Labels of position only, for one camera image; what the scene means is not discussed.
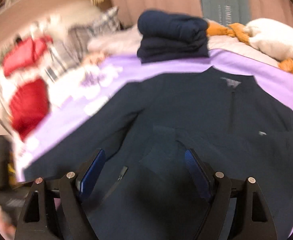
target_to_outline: white plush toy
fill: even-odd
[[[244,28],[249,44],[267,54],[283,61],[279,67],[293,73],[293,28],[272,19],[260,18],[249,22]]]

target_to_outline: folded black garment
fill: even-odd
[[[143,37],[162,37],[190,43],[203,35],[208,23],[189,15],[147,10],[140,15],[137,27]]]
[[[137,56],[141,63],[173,60],[179,58],[208,57],[206,35],[192,43],[159,37],[143,37]]]

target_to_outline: red pillow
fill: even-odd
[[[35,40],[30,37],[19,42],[3,59],[4,75],[8,77],[17,69],[34,65],[48,49],[46,42],[49,41],[53,42],[52,38],[46,35]]]
[[[42,79],[19,87],[9,103],[12,112],[12,128],[22,141],[48,114],[47,87]]]

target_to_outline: clothing tag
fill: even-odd
[[[221,79],[226,80],[228,87],[237,88],[237,86],[239,84],[241,84],[241,82],[237,81],[237,80],[233,80],[233,79],[229,79],[229,78],[225,78],[225,77],[222,77]]]

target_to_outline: purple bed sheet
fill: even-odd
[[[70,97],[60,109],[50,113],[27,138],[23,149],[16,153],[18,181],[24,181],[24,168],[86,122],[126,83],[140,82],[162,73],[200,73],[212,65],[228,73],[255,76],[261,88],[293,110],[293,75],[233,52],[213,49],[209,58],[172,60],[144,65],[141,65],[136,56],[110,57],[100,68],[121,69],[118,76],[113,77],[108,85],[101,85],[99,92],[92,98]],[[88,83],[84,82],[83,85],[88,87]]]

